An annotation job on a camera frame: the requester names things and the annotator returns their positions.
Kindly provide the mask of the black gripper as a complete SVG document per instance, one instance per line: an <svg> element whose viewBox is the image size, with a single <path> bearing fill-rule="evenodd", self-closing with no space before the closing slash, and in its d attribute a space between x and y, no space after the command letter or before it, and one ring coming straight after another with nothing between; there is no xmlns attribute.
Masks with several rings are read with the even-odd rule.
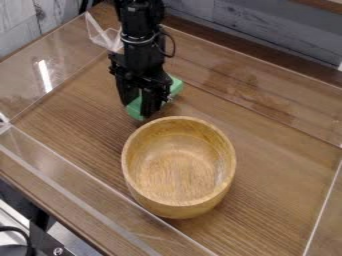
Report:
<svg viewBox="0 0 342 256"><path fill-rule="evenodd" d="M163 98L160 91L171 85L171 77L165 73L164 59L173 54L165 51L165 39L128 40L121 38L123 48L117 53L109 52L109 73L116 79L120 101L127 106L139 96L141 90L140 115L148 118L160 110Z"/></svg>

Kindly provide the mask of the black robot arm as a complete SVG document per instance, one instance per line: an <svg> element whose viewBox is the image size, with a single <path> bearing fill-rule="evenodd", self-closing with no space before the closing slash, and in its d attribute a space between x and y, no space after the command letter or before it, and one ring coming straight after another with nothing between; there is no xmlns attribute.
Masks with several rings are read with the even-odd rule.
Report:
<svg viewBox="0 0 342 256"><path fill-rule="evenodd" d="M123 52L109 52L109 73L115 76L120 101L128 106L141 98L139 113L148 118L168 101L172 79L164 71L165 51L163 0L113 0L121 25Z"/></svg>

